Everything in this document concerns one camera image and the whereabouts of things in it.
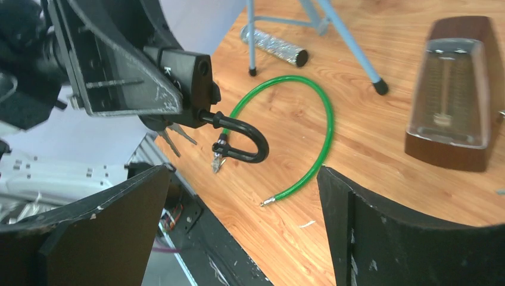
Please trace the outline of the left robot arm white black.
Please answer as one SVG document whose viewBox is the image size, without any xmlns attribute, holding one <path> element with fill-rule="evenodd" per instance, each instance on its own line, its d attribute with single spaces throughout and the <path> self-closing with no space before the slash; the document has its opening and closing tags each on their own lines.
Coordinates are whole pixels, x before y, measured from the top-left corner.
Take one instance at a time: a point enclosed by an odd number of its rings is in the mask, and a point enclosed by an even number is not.
<svg viewBox="0 0 505 286">
<path fill-rule="evenodd" d="M 183 96 L 149 48 L 180 45 L 160 1 L 2 1 L 1 135 L 46 122 L 69 85 L 75 109 L 136 116 L 166 142 Z M 1 217 L 17 223 L 119 184 L 122 165 L 87 165 L 12 150 L 1 142 Z"/>
</svg>

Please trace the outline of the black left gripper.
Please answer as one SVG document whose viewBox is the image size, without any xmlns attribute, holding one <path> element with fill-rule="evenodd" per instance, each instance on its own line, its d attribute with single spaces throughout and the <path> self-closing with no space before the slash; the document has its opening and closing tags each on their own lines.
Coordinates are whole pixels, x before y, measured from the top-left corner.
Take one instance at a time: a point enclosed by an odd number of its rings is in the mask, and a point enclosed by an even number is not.
<svg viewBox="0 0 505 286">
<path fill-rule="evenodd" d="M 1 130 L 64 111 L 69 83 L 90 116 L 179 114 L 182 93 L 144 52 L 178 46 L 159 1 L 1 1 Z"/>
</svg>

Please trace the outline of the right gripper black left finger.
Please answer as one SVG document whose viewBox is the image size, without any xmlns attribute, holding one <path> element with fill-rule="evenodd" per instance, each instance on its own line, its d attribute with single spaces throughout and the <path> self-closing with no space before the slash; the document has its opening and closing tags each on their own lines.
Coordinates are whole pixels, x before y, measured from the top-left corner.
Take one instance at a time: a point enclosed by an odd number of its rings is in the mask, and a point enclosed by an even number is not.
<svg viewBox="0 0 505 286">
<path fill-rule="evenodd" d="M 154 166 L 81 200 L 1 226 L 2 285 L 141 285 L 170 184 Z"/>
</svg>

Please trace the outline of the black padlock with keys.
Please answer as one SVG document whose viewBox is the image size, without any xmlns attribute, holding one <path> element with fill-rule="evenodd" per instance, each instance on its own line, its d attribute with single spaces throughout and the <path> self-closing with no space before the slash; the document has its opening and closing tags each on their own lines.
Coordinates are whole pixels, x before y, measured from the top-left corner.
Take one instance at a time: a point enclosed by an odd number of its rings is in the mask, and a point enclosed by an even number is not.
<svg viewBox="0 0 505 286">
<path fill-rule="evenodd" d="M 163 72 L 168 80 L 182 93 L 182 112 L 174 115 L 141 116 L 141 122 L 158 132 L 173 145 L 166 129 L 183 135 L 181 126 L 200 128 L 206 124 L 216 129 L 241 133 L 257 147 L 252 153 L 232 147 L 227 135 L 222 133 L 212 150 L 218 157 L 230 157 L 246 163 L 260 163 L 269 155 L 269 145 L 264 135 L 250 124 L 225 116 L 222 112 L 211 112 L 212 105 L 221 100 L 220 89 L 213 80 L 210 56 L 174 48 L 145 46 L 144 53 Z"/>
</svg>

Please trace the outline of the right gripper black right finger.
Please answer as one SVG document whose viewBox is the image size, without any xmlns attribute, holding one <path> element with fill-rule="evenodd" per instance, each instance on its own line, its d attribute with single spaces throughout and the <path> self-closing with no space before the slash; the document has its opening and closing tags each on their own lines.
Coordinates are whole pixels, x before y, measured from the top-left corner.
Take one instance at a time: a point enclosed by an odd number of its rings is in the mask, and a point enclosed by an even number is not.
<svg viewBox="0 0 505 286">
<path fill-rule="evenodd" d="M 338 285 L 504 284 L 504 225 L 433 217 L 330 167 L 317 184 Z"/>
</svg>

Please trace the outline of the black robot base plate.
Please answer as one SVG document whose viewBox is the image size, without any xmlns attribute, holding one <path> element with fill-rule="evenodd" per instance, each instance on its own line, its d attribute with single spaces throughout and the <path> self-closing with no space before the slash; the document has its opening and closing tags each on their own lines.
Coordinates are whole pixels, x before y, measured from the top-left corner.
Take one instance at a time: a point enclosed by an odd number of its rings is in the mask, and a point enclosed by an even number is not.
<svg viewBox="0 0 505 286">
<path fill-rule="evenodd" d="M 271 285 L 202 199 L 169 169 L 142 285 Z"/>
</svg>

